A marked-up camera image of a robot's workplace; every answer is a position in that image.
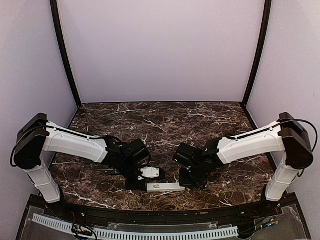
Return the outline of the white remote control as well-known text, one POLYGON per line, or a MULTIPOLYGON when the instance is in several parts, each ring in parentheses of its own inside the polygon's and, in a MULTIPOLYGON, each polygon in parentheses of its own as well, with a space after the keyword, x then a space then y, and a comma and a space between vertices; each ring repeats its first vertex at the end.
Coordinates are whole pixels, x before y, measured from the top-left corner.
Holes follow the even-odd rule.
POLYGON ((148 183, 146 191, 149 193, 152 192, 181 192, 185 191, 186 188, 180 186, 179 182, 171 183, 148 183))

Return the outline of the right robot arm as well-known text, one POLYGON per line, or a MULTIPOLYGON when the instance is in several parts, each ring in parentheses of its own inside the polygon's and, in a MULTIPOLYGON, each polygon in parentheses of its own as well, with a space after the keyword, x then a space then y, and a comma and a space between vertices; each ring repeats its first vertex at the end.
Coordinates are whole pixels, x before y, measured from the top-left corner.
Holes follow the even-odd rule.
POLYGON ((179 170, 179 185, 188 189, 203 189, 209 175, 223 165, 260 154, 283 152, 280 165, 265 188, 265 198, 255 205, 255 213, 266 217, 275 208, 297 176, 301 176, 314 161, 316 144, 311 144, 308 123, 295 119, 288 112, 262 128, 235 136, 208 140, 204 148, 181 143, 173 160, 183 167, 179 170))

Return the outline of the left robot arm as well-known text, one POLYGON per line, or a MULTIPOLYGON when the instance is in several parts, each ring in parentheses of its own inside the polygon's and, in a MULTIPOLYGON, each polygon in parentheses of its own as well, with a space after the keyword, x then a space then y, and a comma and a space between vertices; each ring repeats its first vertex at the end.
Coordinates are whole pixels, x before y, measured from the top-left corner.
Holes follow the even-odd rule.
POLYGON ((71 208, 62 200, 63 192, 44 163, 42 152, 63 153, 106 165, 125 178, 127 190, 145 191, 147 180, 165 178, 162 168, 150 165, 151 153, 141 139, 126 143, 111 135, 86 135, 63 128, 48 121, 45 113, 38 113, 18 132, 10 165, 27 173, 60 218, 67 218, 71 208))

